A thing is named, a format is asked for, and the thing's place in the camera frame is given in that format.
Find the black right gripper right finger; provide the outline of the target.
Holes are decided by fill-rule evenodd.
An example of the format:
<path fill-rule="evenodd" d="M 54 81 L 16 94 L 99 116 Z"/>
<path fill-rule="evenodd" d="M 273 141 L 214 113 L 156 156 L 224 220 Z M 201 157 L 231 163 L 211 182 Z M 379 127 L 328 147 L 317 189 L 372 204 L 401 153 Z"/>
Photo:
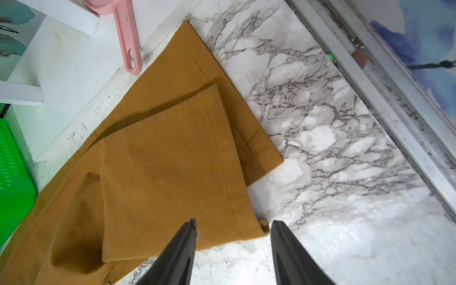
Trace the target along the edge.
<path fill-rule="evenodd" d="M 270 237 L 278 285 L 335 285 L 285 222 L 275 220 Z"/>

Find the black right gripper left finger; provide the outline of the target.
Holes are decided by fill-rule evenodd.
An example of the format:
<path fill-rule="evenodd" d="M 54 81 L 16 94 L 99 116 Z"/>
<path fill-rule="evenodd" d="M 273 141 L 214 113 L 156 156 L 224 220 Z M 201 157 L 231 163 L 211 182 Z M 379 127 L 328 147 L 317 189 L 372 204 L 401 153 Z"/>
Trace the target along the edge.
<path fill-rule="evenodd" d="M 189 285 L 197 244 L 197 222 L 185 222 L 137 285 Z"/>

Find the brown long pants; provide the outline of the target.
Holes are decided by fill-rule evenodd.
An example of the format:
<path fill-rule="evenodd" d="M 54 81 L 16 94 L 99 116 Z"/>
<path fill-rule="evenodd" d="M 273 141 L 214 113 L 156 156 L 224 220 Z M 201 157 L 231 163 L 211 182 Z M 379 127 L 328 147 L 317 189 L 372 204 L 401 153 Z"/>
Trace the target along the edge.
<path fill-rule="evenodd" d="M 247 188 L 282 163 L 185 21 L 39 194 L 1 257 L 1 283 L 113 285 L 191 219 L 199 250 L 261 238 Z"/>

